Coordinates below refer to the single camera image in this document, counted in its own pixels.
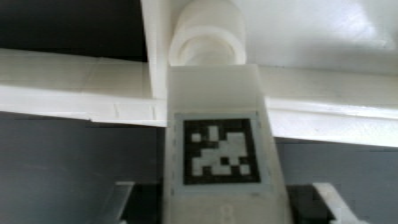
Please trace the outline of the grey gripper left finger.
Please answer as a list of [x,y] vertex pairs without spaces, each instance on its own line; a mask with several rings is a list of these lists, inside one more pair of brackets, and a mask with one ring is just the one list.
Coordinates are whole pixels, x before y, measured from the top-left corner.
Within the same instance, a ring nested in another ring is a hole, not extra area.
[[161,185],[116,181],[92,224],[161,224]]

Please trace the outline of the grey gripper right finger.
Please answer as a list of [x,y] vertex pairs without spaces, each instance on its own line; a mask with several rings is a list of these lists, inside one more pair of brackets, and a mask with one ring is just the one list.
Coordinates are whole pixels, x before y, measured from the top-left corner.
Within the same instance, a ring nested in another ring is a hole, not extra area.
[[289,185],[287,196],[294,224],[369,224],[353,214],[330,183]]

